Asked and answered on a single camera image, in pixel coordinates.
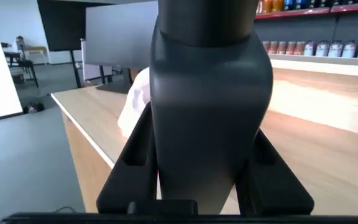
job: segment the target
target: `chair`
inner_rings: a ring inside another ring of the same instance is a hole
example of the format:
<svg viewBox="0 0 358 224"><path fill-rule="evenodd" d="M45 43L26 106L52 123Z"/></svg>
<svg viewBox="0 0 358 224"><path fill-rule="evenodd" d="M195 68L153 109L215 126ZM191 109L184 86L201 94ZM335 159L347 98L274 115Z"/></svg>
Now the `chair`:
<svg viewBox="0 0 358 224"><path fill-rule="evenodd" d="M36 76L35 70L34 70L34 64L31 60L25 59L25 56L23 58L21 58L21 55L19 53L4 52L4 54L5 54L5 57L9 57L9 59L10 59L8 62L9 63L8 67L23 68L23 70L25 70L30 75L29 80L34 80L35 85L37 86L37 88L39 88L38 79L37 79L37 76Z"/></svg>

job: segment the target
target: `light wood tabletop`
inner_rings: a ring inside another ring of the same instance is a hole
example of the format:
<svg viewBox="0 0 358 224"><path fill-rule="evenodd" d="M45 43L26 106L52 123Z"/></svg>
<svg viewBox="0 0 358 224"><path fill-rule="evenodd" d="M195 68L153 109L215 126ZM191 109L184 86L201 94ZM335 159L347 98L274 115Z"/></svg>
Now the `light wood tabletop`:
<svg viewBox="0 0 358 224"><path fill-rule="evenodd" d="M117 125L126 95L88 87L52 97L113 167L126 143ZM273 111L261 128L314 198L313 214L358 215L358 134ZM223 213L238 213L235 191Z"/></svg>

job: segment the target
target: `wooden desk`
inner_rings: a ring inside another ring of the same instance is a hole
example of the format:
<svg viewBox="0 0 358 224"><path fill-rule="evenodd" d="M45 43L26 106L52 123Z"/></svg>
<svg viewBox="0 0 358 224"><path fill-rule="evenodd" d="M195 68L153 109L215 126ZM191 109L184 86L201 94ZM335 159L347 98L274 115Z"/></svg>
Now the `wooden desk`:
<svg viewBox="0 0 358 224"><path fill-rule="evenodd" d="M126 96L95 87L54 93L87 212L126 138L117 126ZM313 214L358 215L358 134L268 111L262 130L315 201ZM239 213L230 194L223 213Z"/></svg>

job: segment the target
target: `white cloth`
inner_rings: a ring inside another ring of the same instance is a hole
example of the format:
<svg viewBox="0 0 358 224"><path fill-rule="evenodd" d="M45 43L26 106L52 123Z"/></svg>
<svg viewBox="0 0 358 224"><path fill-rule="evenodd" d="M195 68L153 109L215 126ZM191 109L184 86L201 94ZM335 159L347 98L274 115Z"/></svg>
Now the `white cloth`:
<svg viewBox="0 0 358 224"><path fill-rule="evenodd" d="M118 118L118 126L125 137L131 135L148 102L150 102L150 72L149 68L145 68L137 74L128 92L124 109Z"/></svg>

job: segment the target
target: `desk edge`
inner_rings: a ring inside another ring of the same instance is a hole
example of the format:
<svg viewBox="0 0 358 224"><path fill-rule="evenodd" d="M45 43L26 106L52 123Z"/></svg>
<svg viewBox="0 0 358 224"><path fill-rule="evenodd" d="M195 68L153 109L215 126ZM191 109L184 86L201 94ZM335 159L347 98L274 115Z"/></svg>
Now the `desk edge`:
<svg viewBox="0 0 358 224"><path fill-rule="evenodd" d="M67 109L59 102L59 100L56 98L54 93L51 94L51 97L57 105L60 107L60 109L68 116L68 118L74 123L74 125L80 130L82 135L88 140L88 142L95 148L95 150L98 152L98 154L103 158L103 160L107 163L107 165L110 168L114 167L113 161L110 159L110 157L97 145L97 143L91 138L91 136L81 127L81 125L74 119L74 117L67 111Z"/></svg>

